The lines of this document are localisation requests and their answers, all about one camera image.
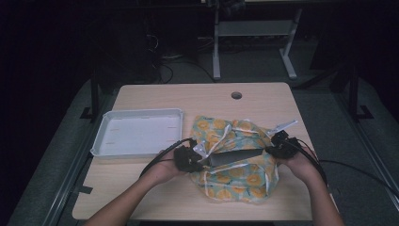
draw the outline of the light wood table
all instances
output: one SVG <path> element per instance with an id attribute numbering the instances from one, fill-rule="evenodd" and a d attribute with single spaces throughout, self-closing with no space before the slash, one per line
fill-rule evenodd
<path id="1" fill-rule="evenodd" d="M 231 93 L 242 93 L 234 100 Z M 284 83 L 184 84 L 125 86 L 113 110 L 180 108 L 184 112 L 183 138 L 189 137 L 197 115 L 224 120 L 249 119 L 265 128 L 298 120 L 286 132 L 309 145 L 311 141 L 288 85 Z M 74 218 L 90 218 L 131 185 L 150 159 L 104 160 L 94 157 L 73 208 Z M 311 220 L 307 188 L 285 166 L 279 183 L 262 204 L 216 202 L 207 198 L 188 175 L 174 178 L 150 191 L 132 219 L 140 220 Z"/>

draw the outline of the person's right arm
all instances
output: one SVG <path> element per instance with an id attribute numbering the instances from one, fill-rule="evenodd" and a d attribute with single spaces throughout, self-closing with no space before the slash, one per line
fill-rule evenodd
<path id="1" fill-rule="evenodd" d="M 279 162 L 286 165 L 309 190 L 311 196 L 311 214 L 315 226 L 340 226 L 343 219 L 338 213 L 333 200 L 331 199 L 326 184 L 320 173 L 311 162 L 302 154 L 297 153 L 290 159 L 279 159 Z"/>

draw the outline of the white tray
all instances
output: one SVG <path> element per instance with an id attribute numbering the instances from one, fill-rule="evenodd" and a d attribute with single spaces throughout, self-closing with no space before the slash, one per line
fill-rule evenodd
<path id="1" fill-rule="evenodd" d="M 154 157 L 182 139 L 181 109 L 109 111 L 90 150 L 101 158 Z"/>

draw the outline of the yellow floral fabric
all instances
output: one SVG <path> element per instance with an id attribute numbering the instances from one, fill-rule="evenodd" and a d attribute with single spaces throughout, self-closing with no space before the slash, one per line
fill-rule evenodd
<path id="1" fill-rule="evenodd" d="M 224 121 L 197 116 L 191 137 L 210 153 L 264 149 L 270 146 L 266 129 L 250 121 Z M 275 188 L 279 175 L 276 160 L 269 153 L 220 167 L 206 167 L 191 173 L 192 181 L 209 198 L 219 201 L 263 202 Z"/>

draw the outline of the person's left arm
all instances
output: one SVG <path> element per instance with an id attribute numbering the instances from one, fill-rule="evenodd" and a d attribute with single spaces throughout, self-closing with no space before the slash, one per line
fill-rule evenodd
<path id="1" fill-rule="evenodd" d="M 173 159 L 173 151 L 167 153 L 163 159 Z M 153 187 L 179 174 L 183 173 L 176 169 L 172 160 L 155 164 L 117 198 L 94 214 L 85 225 L 125 225 L 138 204 Z"/>

